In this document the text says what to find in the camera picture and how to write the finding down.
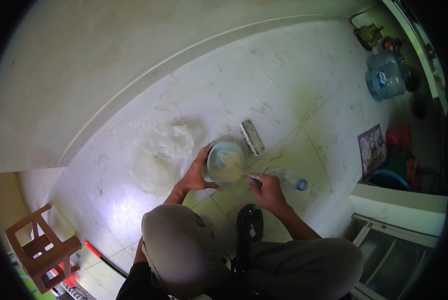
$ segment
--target plastic stool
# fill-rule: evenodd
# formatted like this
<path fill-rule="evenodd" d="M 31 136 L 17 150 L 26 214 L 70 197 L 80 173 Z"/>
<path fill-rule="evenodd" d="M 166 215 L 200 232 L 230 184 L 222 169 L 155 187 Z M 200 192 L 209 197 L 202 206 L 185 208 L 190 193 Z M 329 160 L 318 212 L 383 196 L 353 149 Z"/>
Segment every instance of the plastic stool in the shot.
<path fill-rule="evenodd" d="M 81 244 L 76 236 L 72 236 L 64 242 L 59 240 L 41 216 L 41 213 L 50 208 L 51 206 L 46 204 L 5 231 L 7 242 L 16 257 L 17 263 L 26 272 L 28 279 L 36 286 L 41 294 L 52 289 L 79 270 L 76 266 L 70 266 L 69 256 L 79 250 Z M 24 246 L 21 246 L 17 240 L 16 232 L 29 223 L 32 224 L 34 239 Z M 44 232 L 41 236 L 39 236 L 37 231 L 37 224 L 39 224 Z M 45 247 L 51 243 L 53 247 L 46 250 Z M 63 263 L 64 270 L 59 267 L 59 263 L 61 262 Z M 44 283 L 42 276 L 53 268 L 58 272 L 58 275 Z"/>

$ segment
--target man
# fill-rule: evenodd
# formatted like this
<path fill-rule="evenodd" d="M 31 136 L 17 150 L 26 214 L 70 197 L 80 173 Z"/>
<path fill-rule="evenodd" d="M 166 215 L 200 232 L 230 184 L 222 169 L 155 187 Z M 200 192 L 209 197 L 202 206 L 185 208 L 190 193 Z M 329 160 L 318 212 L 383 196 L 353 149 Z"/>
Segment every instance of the man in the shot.
<path fill-rule="evenodd" d="M 285 201 L 275 176 L 254 174 L 262 188 L 248 180 L 260 207 L 285 225 L 293 241 L 262 242 L 263 217 L 249 204 L 239 213 L 239 236 L 232 272 L 214 245 L 201 218 L 182 204 L 189 191 L 214 188 L 202 167 L 214 142 L 202 148 L 164 204 L 142 218 L 142 247 L 137 248 L 129 277 L 118 300 L 134 299 L 329 299 L 344 297 L 364 267 L 361 251 L 341 238 L 322 239 Z"/>

